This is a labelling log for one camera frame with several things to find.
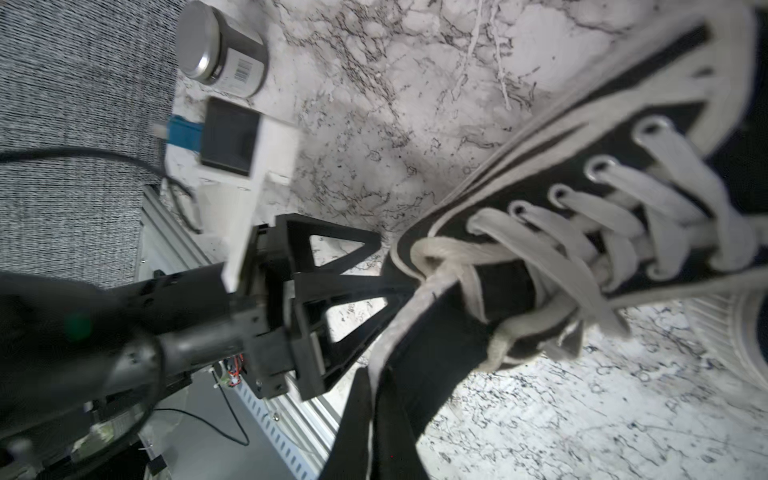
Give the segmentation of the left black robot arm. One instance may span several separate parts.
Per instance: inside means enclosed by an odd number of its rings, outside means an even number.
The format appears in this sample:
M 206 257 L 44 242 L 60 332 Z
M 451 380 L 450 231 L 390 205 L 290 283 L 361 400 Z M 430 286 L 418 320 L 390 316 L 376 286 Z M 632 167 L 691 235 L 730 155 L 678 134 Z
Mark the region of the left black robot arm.
M 229 359 L 259 399 L 330 391 L 414 292 L 409 280 L 354 276 L 374 232 L 298 214 L 251 227 L 232 287 L 216 264 L 104 290 L 1 276 L 1 475 L 74 479 L 122 450 L 132 426 L 85 459 L 67 447 Z

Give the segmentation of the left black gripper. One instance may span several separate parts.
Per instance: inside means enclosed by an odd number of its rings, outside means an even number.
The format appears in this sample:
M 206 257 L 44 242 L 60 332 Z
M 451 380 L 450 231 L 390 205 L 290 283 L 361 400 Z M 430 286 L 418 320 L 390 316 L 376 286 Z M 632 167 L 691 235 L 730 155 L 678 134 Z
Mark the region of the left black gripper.
M 332 389 L 394 319 L 408 289 L 350 273 L 381 246 L 374 231 L 300 214 L 279 215 L 275 226 L 251 230 L 231 313 L 241 334 L 245 382 L 259 399 L 286 394 L 289 373 L 304 400 Z M 372 299 L 384 300 L 384 307 L 334 340 L 327 311 Z

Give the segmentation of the black sneaker white laces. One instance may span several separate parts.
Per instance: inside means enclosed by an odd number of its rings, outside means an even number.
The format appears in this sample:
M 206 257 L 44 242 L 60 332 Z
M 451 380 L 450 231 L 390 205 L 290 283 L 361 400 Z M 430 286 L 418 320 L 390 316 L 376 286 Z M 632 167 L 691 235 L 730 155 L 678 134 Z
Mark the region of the black sneaker white laces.
M 682 300 L 767 355 L 767 5 L 654 18 L 396 242 L 408 301 L 351 385 L 324 479 L 423 479 L 416 443 L 475 369 L 578 356 Z

